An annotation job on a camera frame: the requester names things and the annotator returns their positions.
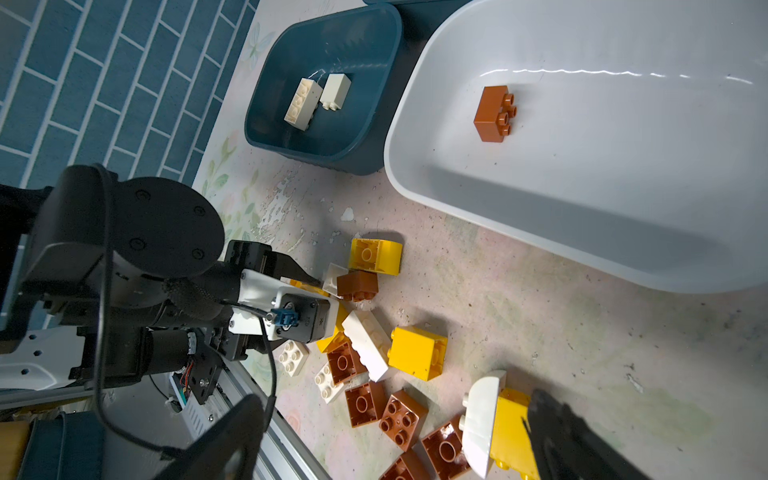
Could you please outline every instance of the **black cable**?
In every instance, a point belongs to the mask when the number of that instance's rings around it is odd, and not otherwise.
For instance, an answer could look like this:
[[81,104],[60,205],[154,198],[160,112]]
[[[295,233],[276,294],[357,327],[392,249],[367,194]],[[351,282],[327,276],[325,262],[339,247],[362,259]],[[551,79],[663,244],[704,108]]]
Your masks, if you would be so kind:
[[147,375],[147,376],[149,377],[149,381],[150,381],[150,382],[152,382],[152,385],[154,385],[154,388],[155,388],[155,389],[156,389],[158,392],[160,392],[160,394],[161,394],[161,395],[162,395],[162,396],[163,396],[163,397],[164,397],[166,400],[168,400],[168,394],[167,394],[167,393],[163,393],[163,391],[162,391],[162,390],[160,390],[160,387],[159,387],[159,386],[157,386],[157,383],[155,383],[155,382],[154,382],[154,379],[152,378],[152,375]]
[[277,400],[277,368],[275,367],[275,356],[270,348],[270,340],[266,337],[264,318],[261,316],[259,316],[259,323],[261,324],[261,338],[264,339],[264,346],[268,350],[267,355],[270,356],[270,369],[272,370],[272,387],[270,389],[270,396],[266,398],[266,407],[264,407],[264,431],[266,432],[270,427],[272,413],[275,410],[275,400]]
[[255,306],[246,305],[244,303],[230,302],[229,300],[221,300],[220,303],[222,305],[233,306],[235,308],[239,308],[240,310],[245,310],[248,313],[252,313],[253,315],[258,316],[259,318],[266,318],[266,315],[268,314],[268,312],[265,312],[261,308],[256,308]]
[[270,348],[270,339],[266,336],[266,327],[264,326],[264,318],[266,317],[267,312],[260,308],[256,308],[255,306],[245,305],[238,302],[229,302],[223,300],[221,304],[233,306],[234,308],[240,310],[245,310],[248,313],[252,313],[259,319],[259,324],[261,325],[261,338],[264,341],[264,348],[268,352],[267,355],[269,355],[270,358],[270,370],[272,370],[272,386],[270,388],[270,396],[266,398],[266,406],[264,407],[264,431],[266,432],[266,430],[270,427],[270,420],[272,420],[272,414],[275,410],[275,401],[277,400],[277,368],[275,367],[275,356],[273,355],[272,349]]
[[144,449],[159,452],[163,456],[179,458],[184,453],[183,449],[176,447],[155,445],[147,440],[140,439],[136,435],[121,429],[107,418],[104,405],[101,403],[101,392],[104,385],[104,361],[106,360],[106,340],[109,328],[110,295],[112,291],[112,268],[114,246],[112,244],[112,228],[114,222],[114,191],[112,178],[101,164],[93,164],[92,167],[101,177],[101,185],[104,189],[104,275],[101,278],[101,295],[99,296],[98,327],[96,329],[96,351],[94,353],[94,410],[96,418],[115,435]]

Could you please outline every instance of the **lego duplo brick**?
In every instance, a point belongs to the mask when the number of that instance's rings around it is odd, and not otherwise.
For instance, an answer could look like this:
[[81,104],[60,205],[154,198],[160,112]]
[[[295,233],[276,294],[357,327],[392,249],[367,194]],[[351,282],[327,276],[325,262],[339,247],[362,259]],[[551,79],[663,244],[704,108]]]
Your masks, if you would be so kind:
[[491,458],[502,470],[513,468],[523,478],[538,480],[538,467],[531,439],[525,429],[531,397],[512,389],[503,389],[496,399],[496,415],[491,440]]
[[349,342],[343,343],[339,348],[328,352],[327,355],[334,385],[368,371],[366,366],[360,362],[360,355]]
[[400,455],[379,480],[429,480],[431,476],[413,450]]
[[283,351],[277,357],[277,361],[280,362],[288,375],[294,376],[301,370],[309,354],[309,350],[304,345],[288,340],[285,342]]
[[288,106],[284,120],[299,130],[306,130],[315,114],[317,101],[321,94],[323,94],[323,88],[316,81],[302,78],[296,88],[296,93],[293,95],[293,100]]
[[414,326],[397,327],[392,331],[389,366],[426,382],[442,373],[447,348],[444,336]]
[[422,439],[429,462],[440,480],[458,478],[470,469],[462,453],[462,431],[458,429],[460,418],[460,415],[453,417]]
[[349,249],[349,268],[366,272],[400,274],[402,244],[390,240],[353,238]]
[[337,291],[336,287],[336,279],[342,275],[346,275],[347,273],[349,273],[349,270],[343,266],[336,265],[335,263],[329,264],[324,277],[325,280],[323,281],[323,290],[333,296],[338,297],[339,292]]
[[379,292],[379,277],[375,273],[357,270],[336,278],[336,289],[347,302],[370,300]]
[[328,362],[323,365],[323,369],[315,375],[315,385],[320,390],[320,398],[325,400],[325,403],[330,403],[335,399],[344,387],[346,383],[341,382],[339,385],[333,384],[333,378],[331,377],[331,368],[328,366]]
[[344,392],[346,407],[352,427],[359,427],[382,418],[386,406],[384,387],[380,383],[368,382]]
[[348,315],[344,305],[339,302],[339,313],[336,314],[336,324],[333,326],[333,333],[326,338],[315,342],[320,353],[332,352],[345,342],[349,342],[349,339],[344,335],[344,327],[342,325],[342,322]]
[[407,452],[421,435],[428,409],[415,401],[405,390],[393,393],[384,409],[379,428]]
[[485,87],[475,114],[475,128],[482,141],[502,142],[510,134],[509,120],[518,114],[515,96],[506,85]]
[[360,362],[368,369],[371,380],[378,382],[395,372],[387,363],[392,340],[372,312],[355,310],[346,317],[342,326],[352,348],[360,355]]

